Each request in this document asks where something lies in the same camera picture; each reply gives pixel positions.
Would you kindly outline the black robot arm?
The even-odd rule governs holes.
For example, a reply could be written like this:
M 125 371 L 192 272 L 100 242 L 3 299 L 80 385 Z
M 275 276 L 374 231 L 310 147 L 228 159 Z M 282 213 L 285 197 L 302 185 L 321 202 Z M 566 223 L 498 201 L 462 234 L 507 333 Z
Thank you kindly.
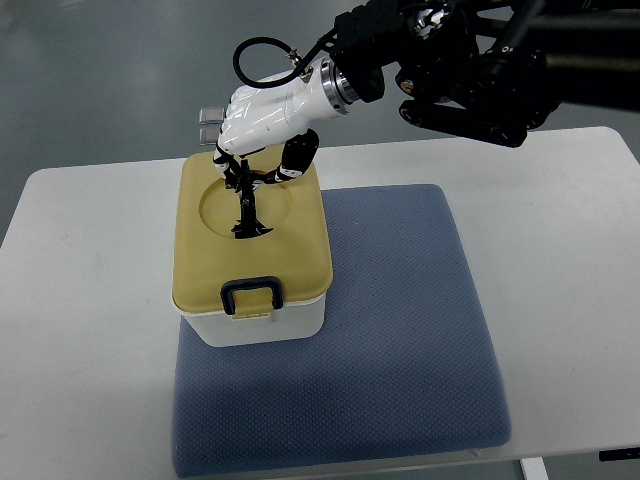
M 370 1 L 336 17 L 322 41 L 359 99 L 379 100 L 382 70 L 408 123 L 520 146 L 563 103 L 637 110 L 635 1 Z

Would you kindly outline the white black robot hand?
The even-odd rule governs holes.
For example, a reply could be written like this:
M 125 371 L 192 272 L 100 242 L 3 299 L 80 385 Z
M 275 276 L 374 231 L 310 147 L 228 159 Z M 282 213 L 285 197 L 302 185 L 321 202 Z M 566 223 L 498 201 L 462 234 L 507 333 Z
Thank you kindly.
M 313 162 L 319 138 L 312 122 L 336 119 L 359 99 L 346 76 L 328 57 L 310 72 L 273 88 L 239 87 L 226 107 L 213 162 L 229 188 L 239 185 L 238 157 L 267 147 L 283 147 L 280 164 L 259 183 L 282 183 L 302 176 Z

